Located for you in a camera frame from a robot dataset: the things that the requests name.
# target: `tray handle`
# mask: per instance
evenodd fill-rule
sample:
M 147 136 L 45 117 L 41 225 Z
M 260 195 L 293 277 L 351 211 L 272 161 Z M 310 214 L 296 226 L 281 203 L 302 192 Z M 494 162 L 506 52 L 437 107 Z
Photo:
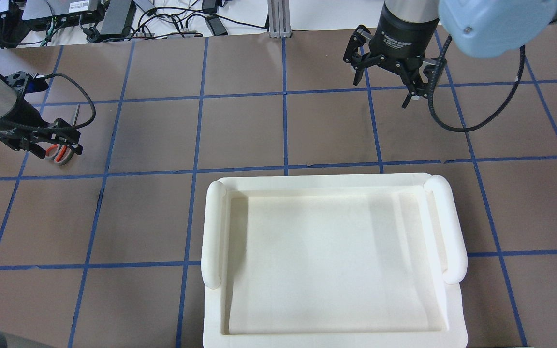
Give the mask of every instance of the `tray handle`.
M 223 238 L 223 210 L 227 190 L 220 181 L 207 189 L 203 244 L 201 246 L 201 276 L 205 286 L 218 289 L 221 284 L 221 240 Z
M 434 175 L 427 179 L 424 188 L 426 192 L 433 194 L 440 219 L 447 260 L 447 268 L 442 273 L 442 278 L 447 284 L 458 284 L 466 277 L 468 255 L 451 185 L 443 176 Z

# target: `scissors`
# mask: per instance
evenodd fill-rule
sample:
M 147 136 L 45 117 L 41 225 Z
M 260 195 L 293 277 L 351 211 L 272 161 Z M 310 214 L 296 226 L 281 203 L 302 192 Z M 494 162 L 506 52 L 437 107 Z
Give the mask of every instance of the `scissors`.
M 79 108 L 80 104 L 77 104 L 77 108 L 74 111 L 72 126 L 77 125 L 77 118 L 79 117 Z M 52 160 L 53 163 L 56 165 L 64 165 L 68 163 L 71 158 L 73 158 L 74 152 L 73 150 L 64 145 L 51 145 L 46 150 L 46 154 L 44 155 L 44 159 Z

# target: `white tray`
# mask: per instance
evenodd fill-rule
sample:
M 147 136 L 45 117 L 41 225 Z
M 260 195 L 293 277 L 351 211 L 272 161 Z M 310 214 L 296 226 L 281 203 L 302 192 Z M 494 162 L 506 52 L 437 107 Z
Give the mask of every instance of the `white tray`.
M 204 346 L 464 348 L 466 269 L 441 176 L 223 178 L 207 193 Z

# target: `cable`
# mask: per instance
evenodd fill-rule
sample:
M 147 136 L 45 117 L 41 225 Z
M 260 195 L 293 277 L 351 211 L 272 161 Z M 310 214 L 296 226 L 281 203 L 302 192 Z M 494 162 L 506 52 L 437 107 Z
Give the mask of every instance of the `cable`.
M 40 40 L 40 41 L 36 41 L 36 42 L 26 42 L 26 43 L 16 43 L 16 42 L 9 42 L 9 41 L 7 41 L 6 39 L 4 39 L 4 37 L 5 37 L 5 35 L 4 35 L 4 27 L 5 27 L 5 23 L 6 23 L 6 22 L 5 22 L 5 19 L 6 19 L 6 18 L 3 17 L 3 18 L 0 18 L 0 19 L 4 19 L 4 20 L 2 21 L 3 24 L 4 24 L 4 26 L 0 26 L 0 42 L 2 42 L 3 44 L 11 44 L 11 45 L 13 45 L 13 46 L 25 46 L 25 45 L 27 45 L 27 44 L 40 44 L 40 43 L 43 41 L 43 40 Z
M 161 37 L 170 37 L 172 35 L 182 35 L 182 37 L 184 37 L 184 34 L 187 34 L 187 33 L 185 33 L 185 32 L 179 32 L 179 33 L 173 32 L 173 33 L 168 33 L 168 34 L 163 34 L 163 35 L 157 35 L 157 36 L 151 37 L 151 38 L 144 38 L 144 37 L 137 37 L 137 38 L 144 38 L 145 40 L 154 40 L 154 39 L 158 39 L 158 38 L 161 38 Z M 188 33 L 188 34 L 193 34 L 193 37 L 203 37 L 202 33 Z
M 87 102 L 89 103 L 89 107 L 91 108 L 91 116 L 89 117 L 89 119 L 87 121 L 85 121 L 84 123 L 81 123 L 80 125 L 76 125 L 76 126 L 56 127 L 56 128 L 35 127 L 35 126 L 22 125 L 20 123 L 9 121 L 8 119 L 2 118 L 2 117 L 0 117 L 0 123 L 2 123 L 3 125 L 11 126 L 11 127 L 14 127 L 14 128 L 19 128 L 20 130 L 26 130 L 26 131 L 35 131 L 35 132 L 60 131 L 60 132 L 63 132 L 63 131 L 77 130 L 77 129 L 83 128 L 83 127 L 89 125 L 91 122 L 93 122 L 93 120 L 96 117 L 96 107 L 93 105 L 93 101 L 91 100 L 89 95 L 87 95 L 87 92 L 83 89 L 83 87 L 81 87 L 71 77 L 68 77 L 67 75 L 64 75 L 63 73 L 58 73 L 58 72 L 51 73 L 50 75 L 45 75 L 44 78 L 48 80 L 48 79 L 52 79 L 55 76 L 60 76 L 60 77 L 63 77 L 64 79 L 70 81 L 77 89 L 79 89 L 81 94 L 87 99 Z
M 201 17 L 201 18 L 203 18 L 203 19 L 205 19 L 205 20 L 207 21 L 207 19 L 205 18 L 205 15 L 199 14 L 199 13 L 193 13 L 193 14 L 189 15 L 188 17 L 186 17 L 186 27 L 187 27 L 187 28 L 188 28 L 188 23 L 190 22 L 190 20 L 191 20 L 193 17 Z
M 145 11 L 143 14 L 141 14 L 141 16 L 139 17 L 139 21 L 137 22 L 137 30 L 136 30 L 135 32 L 133 32 L 132 35 L 134 36 L 134 34 L 138 33 L 139 30 L 141 29 L 141 27 L 142 27 L 142 26 L 141 26 L 141 20 L 142 20 L 143 17 L 145 17 L 148 13 L 150 13 L 150 12 L 152 12 L 152 11 L 157 11 L 157 10 L 159 10 L 159 9 L 184 10 L 184 11 L 186 11 L 186 12 L 187 12 L 187 11 L 190 11 L 190 12 L 193 13 L 193 14 L 189 15 L 189 16 L 188 16 L 187 18 L 185 18 L 185 19 L 188 19 L 188 18 L 192 17 L 194 14 L 202 14 L 201 16 L 204 17 L 204 16 L 203 16 L 203 13 L 204 13 L 204 12 L 201 11 L 201 10 L 195 10 L 195 9 L 190 9 L 190 8 L 186 9 L 186 8 L 184 8 L 184 7 L 177 7 L 177 6 L 161 6 L 161 7 L 154 7 L 153 9 L 150 9 L 150 10 L 148 10 L 148 11 Z M 227 18 L 227 17 L 223 17 L 222 15 L 218 15 L 218 14 L 214 14 L 214 16 L 216 16 L 216 17 L 218 17 L 218 18 L 221 18 L 221 19 L 224 19 L 224 20 L 227 20 L 228 22 L 233 22 L 233 23 L 235 23 L 235 24 L 240 24 L 240 25 L 242 25 L 242 26 L 249 26 L 249 27 L 258 28 L 258 29 L 263 29 L 263 30 L 267 31 L 267 29 L 266 29 L 265 27 L 256 26 L 255 24 L 250 24 L 250 23 L 245 23 L 245 22 L 239 22 L 238 20 L 234 20 L 234 19 L 230 19 L 230 18 Z
M 440 119 L 438 114 L 435 112 L 435 108 L 433 107 L 433 92 L 435 91 L 435 87 L 438 84 L 438 80 L 440 79 L 440 75 L 442 73 L 442 67 L 443 67 L 443 64 L 441 64 L 440 62 L 444 61 L 444 57 L 446 56 L 446 51 L 448 50 L 448 47 L 451 45 L 451 41 L 453 41 L 453 38 L 450 35 L 448 35 L 448 38 L 446 39 L 446 42 L 444 43 L 444 46 L 440 51 L 440 56 L 438 57 L 438 63 L 436 64 L 435 69 L 433 70 L 433 76 L 431 77 L 431 81 L 429 81 L 429 84 L 427 86 L 427 95 L 429 95 L 429 101 L 428 101 L 429 112 L 431 113 L 431 117 L 433 117 L 434 121 L 436 121 L 438 125 L 440 125 L 442 128 L 444 128 L 447 131 L 460 132 L 460 133 L 472 132 L 481 128 L 487 123 L 491 122 L 495 117 L 497 117 L 502 112 L 502 110 L 504 110 L 504 108 L 506 108 L 506 106 L 509 104 L 511 99 L 513 99 L 513 96 L 515 95 L 515 91 L 517 91 L 517 88 L 519 87 L 519 84 L 521 82 L 521 77 L 524 73 L 524 64 L 526 63 L 526 47 L 521 46 L 519 48 L 519 70 L 517 71 L 517 78 L 515 79 L 515 83 L 513 83 L 513 88 L 511 88 L 511 92 L 509 92 L 509 95 L 506 97 L 502 105 L 500 105 L 500 107 L 494 113 L 489 115 L 489 117 L 487 117 L 481 123 L 478 123 L 476 126 L 467 127 L 467 128 L 458 128 L 458 127 L 449 126 L 446 123 L 444 123 Z
M 53 10 L 53 6 L 51 6 L 51 3 L 48 2 L 48 0 L 42 0 L 42 1 L 46 2 L 46 5 L 48 6 L 49 11 L 51 12 L 51 23 L 49 24 L 48 27 L 46 27 L 46 37 L 44 38 L 44 40 L 41 41 L 40 47 L 48 46 L 48 43 L 51 42 L 51 39 L 53 38 L 53 35 L 55 35 L 57 30 L 61 29 L 61 27 L 64 26 L 64 23 L 62 22 L 60 28 L 57 28 L 57 30 L 54 31 L 55 30 L 55 25 L 56 25 L 56 20 L 57 20 L 57 18 L 55 16 L 55 10 Z
M 141 32 L 144 34 L 144 37 L 145 37 L 145 35 L 146 35 L 145 28 L 147 28 L 147 24 L 148 24 L 149 22 L 151 22 L 152 20 L 154 20 L 154 19 L 156 19 L 156 18 L 166 18 L 166 17 L 167 17 L 167 18 L 171 18 L 171 16 L 168 15 L 168 14 L 155 14 L 155 15 L 149 17 L 145 22 L 143 22 L 143 24 L 140 24 L 139 26 L 137 26 L 137 29 L 135 29 L 135 30 L 130 34 L 130 37 L 128 37 L 128 41 L 132 40 L 132 38 L 135 36 L 136 33 L 139 32 L 139 30 L 141 30 Z
M 81 14 L 79 16 L 79 27 L 81 28 L 83 33 L 86 35 L 86 41 L 90 44 L 93 44 L 94 42 L 99 42 L 100 41 L 100 31 L 98 31 L 96 26 L 91 26 L 89 28 L 84 28 L 81 25 L 82 22 L 83 22 L 83 14 Z

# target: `grid floor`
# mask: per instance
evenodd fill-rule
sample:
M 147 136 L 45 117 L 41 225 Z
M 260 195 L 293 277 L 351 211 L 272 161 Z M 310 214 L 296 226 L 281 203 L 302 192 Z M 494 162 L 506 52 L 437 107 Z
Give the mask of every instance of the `grid floor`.
M 557 348 L 557 26 L 528 45 L 508 109 L 467 135 L 439 128 L 425 101 L 402 110 L 405 89 L 380 69 L 352 86 L 349 34 L 0 50 L 1 73 L 66 73 L 98 110 L 65 167 L 0 143 L 0 328 L 57 347 L 201 347 L 212 181 L 428 172 L 457 201 L 469 346 Z M 451 47 L 438 113 L 477 123 L 517 57 Z M 88 110 L 65 81 L 28 100 L 45 119 Z

